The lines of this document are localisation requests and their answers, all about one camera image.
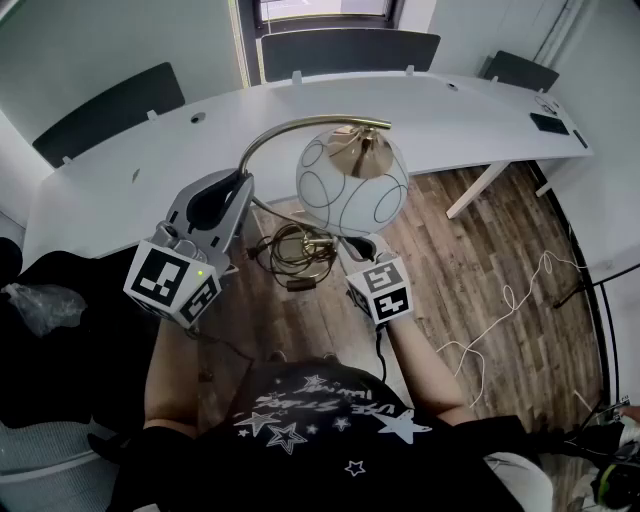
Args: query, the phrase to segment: cable hole in desk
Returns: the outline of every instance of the cable hole in desk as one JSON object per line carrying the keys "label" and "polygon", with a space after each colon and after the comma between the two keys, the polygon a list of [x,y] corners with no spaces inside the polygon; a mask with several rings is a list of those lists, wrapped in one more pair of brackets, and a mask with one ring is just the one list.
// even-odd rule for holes
{"label": "cable hole in desk", "polygon": [[204,112],[198,112],[196,115],[194,115],[191,118],[191,122],[193,124],[198,124],[201,121],[204,121],[204,118],[206,117],[206,114]]}

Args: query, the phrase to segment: spherical lampshade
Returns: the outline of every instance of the spherical lampshade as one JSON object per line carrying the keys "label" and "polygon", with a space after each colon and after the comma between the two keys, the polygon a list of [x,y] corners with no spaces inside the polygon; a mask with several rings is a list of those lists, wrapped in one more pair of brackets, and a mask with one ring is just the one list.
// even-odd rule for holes
{"label": "spherical lampshade", "polygon": [[302,152],[298,198],[314,224],[338,236],[382,229],[407,199],[400,150],[376,129],[343,126],[318,135]]}

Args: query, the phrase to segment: curved brass lamp arm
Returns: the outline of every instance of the curved brass lamp arm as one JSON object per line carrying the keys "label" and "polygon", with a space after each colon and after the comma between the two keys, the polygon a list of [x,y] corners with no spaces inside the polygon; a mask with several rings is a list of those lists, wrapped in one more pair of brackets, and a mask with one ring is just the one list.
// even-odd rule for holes
{"label": "curved brass lamp arm", "polygon": [[[297,130],[298,128],[304,128],[305,126],[315,126],[319,124],[349,124],[349,125],[358,125],[358,126],[368,126],[370,128],[380,128],[382,130],[389,130],[391,128],[391,123],[389,121],[383,121],[382,119],[374,119],[370,117],[359,117],[359,116],[348,116],[341,114],[331,114],[331,115],[321,115],[321,116],[311,116],[305,117],[304,119],[295,119],[293,121],[287,121],[286,123],[279,124],[278,126],[274,126],[270,130],[267,130],[258,138],[256,138],[249,147],[244,150],[242,154],[242,158],[240,158],[240,165],[238,169],[243,175],[247,175],[247,162],[251,158],[251,156],[258,150],[260,146],[269,142],[271,139],[281,135],[283,133],[287,133],[293,130]],[[253,202],[262,208],[263,210],[280,217],[282,219],[294,222],[295,224],[300,225],[311,225],[305,222],[302,222],[300,219],[287,215],[285,213],[279,213],[275,211],[271,206],[267,203],[260,201],[257,197],[253,197]]]}

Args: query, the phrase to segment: desk leg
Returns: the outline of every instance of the desk leg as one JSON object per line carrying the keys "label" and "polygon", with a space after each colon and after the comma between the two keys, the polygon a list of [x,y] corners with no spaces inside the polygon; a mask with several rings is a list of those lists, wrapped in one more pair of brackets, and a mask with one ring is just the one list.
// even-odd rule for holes
{"label": "desk leg", "polygon": [[462,210],[464,210],[471,201],[480,195],[480,193],[491,185],[491,182],[498,177],[504,168],[511,162],[494,162],[482,173],[469,189],[462,194],[462,197],[458,199],[451,208],[447,210],[447,217],[450,219],[456,218]]}

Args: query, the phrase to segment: wall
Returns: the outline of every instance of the wall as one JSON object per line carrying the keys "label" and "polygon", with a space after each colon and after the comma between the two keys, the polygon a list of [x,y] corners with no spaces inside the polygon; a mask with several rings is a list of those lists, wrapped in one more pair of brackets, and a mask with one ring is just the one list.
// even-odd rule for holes
{"label": "wall", "polygon": [[405,0],[398,29],[427,32],[435,8],[436,0]]}
{"label": "wall", "polygon": [[[571,113],[595,156],[546,172],[587,263],[594,265],[593,278],[601,279],[640,262],[640,9],[632,0],[592,7],[580,40],[558,58],[560,78],[550,92]],[[640,403],[640,269],[606,289],[621,392]]]}
{"label": "wall", "polygon": [[476,76],[486,58],[498,50],[533,60],[564,3],[565,0],[440,0],[429,25],[429,32],[442,38],[431,71]]}
{"label": "wall", "polygon": [[52,172],[0,111],[0,212],[26,227],[36,190]]}
{"label": "wall", "polygon": [[164,61],[187,103],[241,88],[228,2],[28,0],[0,26],[0,109],[31,143]]}

